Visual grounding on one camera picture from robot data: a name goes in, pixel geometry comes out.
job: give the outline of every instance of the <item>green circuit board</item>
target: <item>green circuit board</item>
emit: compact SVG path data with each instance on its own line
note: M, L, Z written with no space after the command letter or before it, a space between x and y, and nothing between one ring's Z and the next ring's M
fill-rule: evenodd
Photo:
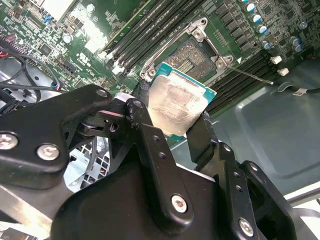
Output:
M75 1L65 17L59 21L48 18L49 14L45 9L29 0L0 2L1 36L16 34L17 40L12 44L45 61L59 76L67 90L96 84L113 95L117 92L130 93L140 80L139 73L144 60L165 43L162 41L150 50L134 66L130 74L123 77L108 64L108 56L104 50L113 40L120 41L134 23L142 19L158 1ZM255 4L253 12L245 11L248 2L203 0L173 33L178 32L189 22L207 18L206 34L222 55L233 56L234 67L245 63L261 51L264 41L271 46L279 47L288 68L297 65L320 47L318 0L259 0L250 1L250 3ZM92 12L88 11L88 5L94 6ZM262 21L259 24L250 21L253 14L261 16ZM235 30L231 31L229 28L234 22L240 34L236 37L233 36ZM307 27L302 29L301 23L306 23ZM257 33L258 25L267 26L267 32ZM165 39L168 40L171 36L172 34L169 34ZM301 40L302 51L298 52L293 48L290 42L292 36ZM177 40L156 64L174 54L175 50L189 37L186 35ZM211 86L223 78L228 71L208 82L215 73L216 71L212 69L197 80Z

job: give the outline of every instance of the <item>silver screw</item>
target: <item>silver screw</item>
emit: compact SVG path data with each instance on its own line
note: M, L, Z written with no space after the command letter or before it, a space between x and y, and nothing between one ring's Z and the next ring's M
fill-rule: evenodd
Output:
M149 72L148 72L149 76L150 77L154 77L156 75L156 71L154 69L151 69Z
M253 163L250 163L250 167L255 170L258 171L258 167L256 165L254 165Z
M240 226L240 228L242 229L242 231L244 232L245 235L247 235L248 237L253 237L254 236L254 230L253 230L252 226L244 218L240 218L239 219L239 226Z
M181 196L173 195L171 198L171 203L177 212L183 214L187 211L187 203Z
M224 66L224 63L222 61L219 60L219 61L216 62L216 67L218 69L221 69L223 66Z
M2 133L0 135L0 150L10 150L18 145L18 139L12 134Z
M43 160L52 161L59 157L60 152L56 146L44 144L36 150L36 154Z
M231 148L228 145L224 145L224 149L227 150L228 152L231 152Z
M194 37L196 38L196 39L199 39L200 38L200 32L198 32L198 31L195 31L194 32Z
M103 97L103 98L108 97L107 92L104 91L104 90L99 89L99 90L96 91L96 93L97 93L100 97Z

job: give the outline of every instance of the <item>capacitor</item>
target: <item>capacitor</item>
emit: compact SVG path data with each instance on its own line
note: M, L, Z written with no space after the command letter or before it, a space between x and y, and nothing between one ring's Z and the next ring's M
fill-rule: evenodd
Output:
M302 44L299 44L297 46L292 46L292 50L296 51L297 53L301 52L304 49L304 46Z
M267 27L264 26L264 25L259 25L257 28L256 28L256 32L258 34L265 34L267 32Z
M74 37L72 35L70 35L69 33L65 34L63 36L63 41L66 43L66 44L69 44L73 41Z
M86 10L88 13L93 13L95 10L95 6L93 4L88 4L88 6L86 6Z
M4 40L7 41L8 43L13 43L18 39L18 36L16 34L9 34L4 37Z
M293 46L298 46L299 44L301 44L301 40L296 36L292 36L290 37L289 43L292 44Z
M269 50L271 48L271 44L268 43L267 41L263 41L262 42L262 47L265 49L265 50Z
M245 6L244 6L244 10L246 12L253 12L255 10L255 5L253 3L247 3Z
M308 27L308 23L306 23L305 21L303 21L302 23L300 23L299 28L301 30L306 29Z
M253 14L250 17L250 20L251 20L251 22L253 22L255 24L260 23L261 22L261 16L259 14Z

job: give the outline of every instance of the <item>white connector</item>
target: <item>white connector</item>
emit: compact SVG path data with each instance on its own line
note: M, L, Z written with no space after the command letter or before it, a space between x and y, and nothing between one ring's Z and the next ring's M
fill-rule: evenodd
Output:
M283 68L283 69L279 69L277 72L278 72L278 74L280 76L285 76L285 75L287 75L289 73L289 69L288 68Z
M270 61L277 65L278 63L280 63L282 61L282 57L281 56L273 56L270 58Z

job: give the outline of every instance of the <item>motherboard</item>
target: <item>motherboard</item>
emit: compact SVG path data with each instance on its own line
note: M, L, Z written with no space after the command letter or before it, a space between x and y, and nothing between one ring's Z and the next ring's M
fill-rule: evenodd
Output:
M131 93L165 62L217 92L213 114L263 86L230 67L274 80L313 57L320 2L0 0L0 34L68 91L96 84Z

